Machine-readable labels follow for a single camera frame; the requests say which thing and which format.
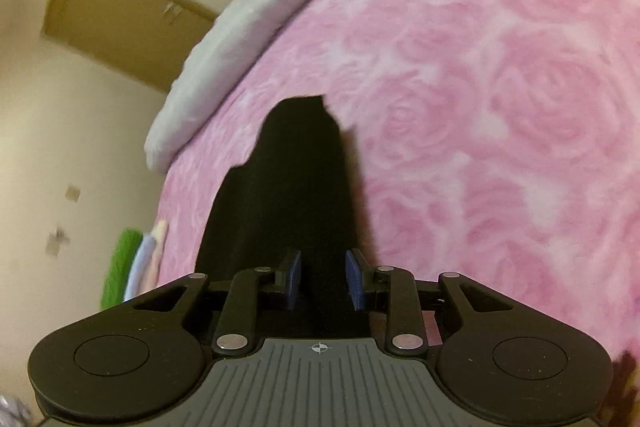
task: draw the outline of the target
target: cabinet door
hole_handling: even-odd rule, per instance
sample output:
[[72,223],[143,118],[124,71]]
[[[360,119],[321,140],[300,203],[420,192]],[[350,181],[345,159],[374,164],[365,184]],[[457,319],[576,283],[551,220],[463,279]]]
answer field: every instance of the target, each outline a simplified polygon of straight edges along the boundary
[[169,90],[212,19],[175,0],[51,0],[44,31]]

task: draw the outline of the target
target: pink bedsheet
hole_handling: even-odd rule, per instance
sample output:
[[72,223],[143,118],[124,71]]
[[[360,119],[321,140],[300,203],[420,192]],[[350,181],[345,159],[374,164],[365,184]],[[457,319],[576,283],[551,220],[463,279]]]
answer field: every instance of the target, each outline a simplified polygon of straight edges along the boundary
[[312,0],[174,162],[159,283],[304,94],[354,137],[380,263],[461,271],[640,355],[640,0]]

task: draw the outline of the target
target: white crosshair symbol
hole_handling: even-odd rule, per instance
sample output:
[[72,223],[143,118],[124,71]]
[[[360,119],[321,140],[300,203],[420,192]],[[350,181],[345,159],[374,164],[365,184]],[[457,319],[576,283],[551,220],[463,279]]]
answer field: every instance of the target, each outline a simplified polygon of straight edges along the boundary
[[323,344],[322,342],[318,342],[317,344],[311,346],[311,349],[313,349],[319,355],[320,353],[324,353],[327,349],[331,349],[331,347]]

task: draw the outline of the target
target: silver screw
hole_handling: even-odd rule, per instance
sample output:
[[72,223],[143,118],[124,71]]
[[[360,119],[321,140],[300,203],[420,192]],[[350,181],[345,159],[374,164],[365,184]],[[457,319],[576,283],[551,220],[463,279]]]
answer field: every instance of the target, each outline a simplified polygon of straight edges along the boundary
[[391,341],[398,349],[418,349],[422,347],[424,342],[418,335],[413,333],[403,333],[402,335],[394,336]]
[[222,349],[242,349],[249,343],[246,336],[238,335],[237,333],[229,333],[228,335],[222,335],[218,340],[216,340],[216,344],[218,347]]

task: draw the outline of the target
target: triangular cutout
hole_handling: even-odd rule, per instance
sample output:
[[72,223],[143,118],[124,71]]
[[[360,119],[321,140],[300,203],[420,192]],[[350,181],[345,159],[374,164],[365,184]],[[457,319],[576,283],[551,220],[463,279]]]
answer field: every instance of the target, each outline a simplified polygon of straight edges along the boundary
[[505,312],[513,309],[512,306],[499,301],[491,295],[487,295],[482,292],[482,290],[470,284],[461,284],[460,289],[465,295],[466,300],[471,304],[471,307],[478,313]]
[[134,307],[135,310],[147,310],[151,312],[170,312],[174,309],[187,288],[185,286],[178,286],[171,288],[170,290],[161,293],[157,297],[150,298],[141,304]]

